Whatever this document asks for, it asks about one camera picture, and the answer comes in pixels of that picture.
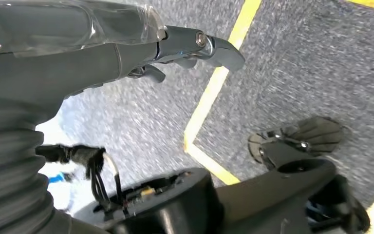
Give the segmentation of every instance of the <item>clear plastic cover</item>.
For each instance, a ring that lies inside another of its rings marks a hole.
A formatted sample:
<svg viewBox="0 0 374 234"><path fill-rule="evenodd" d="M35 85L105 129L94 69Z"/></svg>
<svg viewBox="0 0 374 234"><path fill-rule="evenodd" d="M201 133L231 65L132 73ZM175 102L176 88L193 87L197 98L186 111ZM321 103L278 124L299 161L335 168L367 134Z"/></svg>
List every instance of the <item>clear plastic cover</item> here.
<svg viewBox="0 0 374 234"><path fill-rule="evenodd" d="M165 37L164 25L151 6L119 2L0 0L0 53L40 56Z"/></svg>

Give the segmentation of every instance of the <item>gray carpet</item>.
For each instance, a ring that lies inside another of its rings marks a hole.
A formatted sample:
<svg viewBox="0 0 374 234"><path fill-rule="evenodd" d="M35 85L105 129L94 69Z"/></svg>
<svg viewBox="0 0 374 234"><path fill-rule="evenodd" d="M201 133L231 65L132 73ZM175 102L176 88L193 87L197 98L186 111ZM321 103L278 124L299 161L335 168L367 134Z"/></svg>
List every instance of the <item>gray carpet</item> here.
<svg viewBox="0 0 374 234"><path fill-rule="evenodd" d="M243 1L152 3L166 24L227 38ZM241 52L246 66L229 75L196 144L246 179L263 172L247 151L252 132L313 115L332 117L352 134L331 157L369 206L374 201L374 9L341 0L264 0ZM59 113L73 140L107 147L124 184L198 166L183 152L183 132L214 69L202 62L188 71L160 68L167 74L162 84L126 78L69 98ZM88 191L76 196L80 203Z"/></svg>

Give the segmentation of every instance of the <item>blue object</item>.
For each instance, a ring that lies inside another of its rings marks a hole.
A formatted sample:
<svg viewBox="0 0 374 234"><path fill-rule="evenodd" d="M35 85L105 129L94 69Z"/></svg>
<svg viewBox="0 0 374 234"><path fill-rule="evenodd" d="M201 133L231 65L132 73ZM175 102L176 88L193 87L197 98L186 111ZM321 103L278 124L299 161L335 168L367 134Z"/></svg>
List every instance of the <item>blue object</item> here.
<svg viewBox="0 0 374 234"><path fill-rule="evenodd" d="M49 183L57 183L57 182L63 182L65 181L64 174L60 173L56 175L55 177L49 177Z"/></svg>

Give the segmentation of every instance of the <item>metal bolt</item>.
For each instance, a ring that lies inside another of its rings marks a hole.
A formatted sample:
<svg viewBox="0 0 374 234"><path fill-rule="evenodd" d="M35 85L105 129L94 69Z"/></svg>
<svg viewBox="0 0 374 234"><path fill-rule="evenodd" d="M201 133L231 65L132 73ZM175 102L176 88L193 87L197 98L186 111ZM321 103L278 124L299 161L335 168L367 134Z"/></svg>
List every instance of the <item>metal bolt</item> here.
<svg viewBox="0 0 374 234"><path fill-rule="evenodd" d="M196 43L200 47L204 47L207 43L207 36L203 32L196 34Z"/></svg>
<svg viewBox="0 0 374 234"><path fill-rule="evenodd" d="M307 148L308 143L307 143L306 141L302 141L302 142L300 143L300 145L301 145L303 148Z"/></svg>

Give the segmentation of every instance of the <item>black cable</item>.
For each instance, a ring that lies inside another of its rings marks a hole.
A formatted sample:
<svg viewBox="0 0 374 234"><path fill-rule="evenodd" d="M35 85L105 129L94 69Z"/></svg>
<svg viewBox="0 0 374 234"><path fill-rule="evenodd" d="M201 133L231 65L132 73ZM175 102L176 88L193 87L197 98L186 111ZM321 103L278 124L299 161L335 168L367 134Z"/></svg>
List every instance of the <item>black cable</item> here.
<svg viewBox="0 0 374 234"><path fill-rule="evenodd" d="M97 191L97 181L96 181L95 171L93 169L90 169L90 173L91 173L91 190L92 190L93 196L96 201L102 202L103 199L100 197Z"/></svg>
<svg viewBox="0 0 374 234"><path fill-rule="evenodd" d="M105 190L104 183L102 182L101 175L99 173L96 173L95 176L97 178L98 185L100 187L100 193L101 193L102 197L104 198L105 201L110 202L110 198L108 197L107 191Z"/></svg>

